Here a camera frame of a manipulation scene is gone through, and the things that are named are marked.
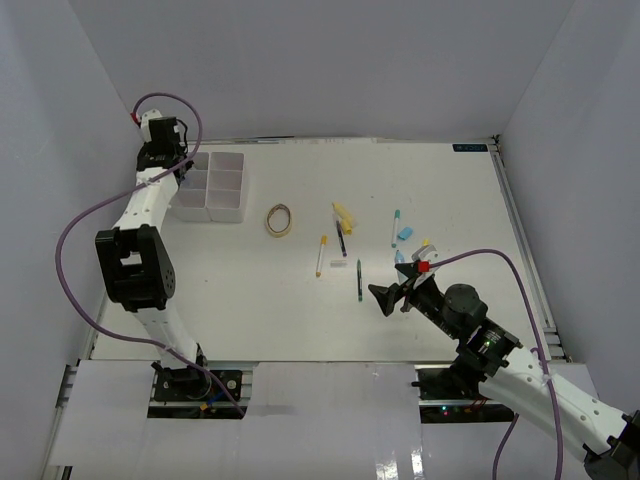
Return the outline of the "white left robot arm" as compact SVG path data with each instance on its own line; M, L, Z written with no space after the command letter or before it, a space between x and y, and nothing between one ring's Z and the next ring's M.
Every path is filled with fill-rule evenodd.
M138 190L114 226L97 233L95 246L111 302L143 326L161 367L181 369L176 382L180 391L199 399L209 392L212 377L200 367L202 350L177 311L176 273L161 237L166 213L193 162L181 140L183 121L153 109L142 115L140 124L144 143L136 163ZM185 361L194 364L186 366Z

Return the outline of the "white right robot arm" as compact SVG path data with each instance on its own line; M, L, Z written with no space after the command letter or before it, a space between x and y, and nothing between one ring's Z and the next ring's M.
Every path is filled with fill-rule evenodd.
M543 351L532 352L492 321L467 284L441 291L429 263L401 263L405 282L368 289L384 315L417 310L457 343L445 379L461 397L499 402L556 442L557 460L570 454L592 479L639 476L639 414L601 402L551 371Z

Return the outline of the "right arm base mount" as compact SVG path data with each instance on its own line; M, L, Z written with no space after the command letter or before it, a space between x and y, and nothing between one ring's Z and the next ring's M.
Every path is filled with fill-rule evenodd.
M420 420L423 425L509 423L514 412L482 397L464 393L454 385L446 363L415 364L412 386L418 390Z

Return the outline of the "white marker teal cap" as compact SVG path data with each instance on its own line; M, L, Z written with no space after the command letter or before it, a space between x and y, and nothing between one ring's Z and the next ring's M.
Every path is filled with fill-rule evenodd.
M398 241L398 233L399 233L399 225L400 225L401 211L396 209L394 212L393 218L393 226L392 226L392 237L391 237L391 247L396 248Z

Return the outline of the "blue cap spray bottle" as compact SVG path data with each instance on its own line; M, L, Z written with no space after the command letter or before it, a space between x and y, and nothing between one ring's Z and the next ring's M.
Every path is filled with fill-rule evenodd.
M186 181L187 175L189 174L189 171L192 169L192 167L193 167L193 162L189 161L181 169L181 174L180 174L180 182L181 183Z

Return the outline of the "white marker orange cap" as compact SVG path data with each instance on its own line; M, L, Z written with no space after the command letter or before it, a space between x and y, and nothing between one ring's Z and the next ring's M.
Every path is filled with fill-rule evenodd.
M322 235L321 240L320 240L320 245L319 245L317 261L316 261L316 268L315 268L315 277L316 278L320 278L321 275L322 275L323 262L324 262L324 253L325 253L327 241L328 241L327 235Z

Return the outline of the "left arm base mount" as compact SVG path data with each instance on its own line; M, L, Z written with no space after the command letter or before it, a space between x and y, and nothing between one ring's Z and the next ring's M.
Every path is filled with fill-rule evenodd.
M239 411L229 397L241 404L241 370L211 370L229 394L198 370L156 370L147 417L178 420L241 420L246 407Z

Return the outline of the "green highlighter pen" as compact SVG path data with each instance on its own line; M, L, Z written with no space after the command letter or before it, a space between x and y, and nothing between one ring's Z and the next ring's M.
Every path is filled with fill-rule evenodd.
M359 258L356 261L356 279L357 279L358 302L362 302L363 301L363 279L362 279L362 265L361 265L361 260Z

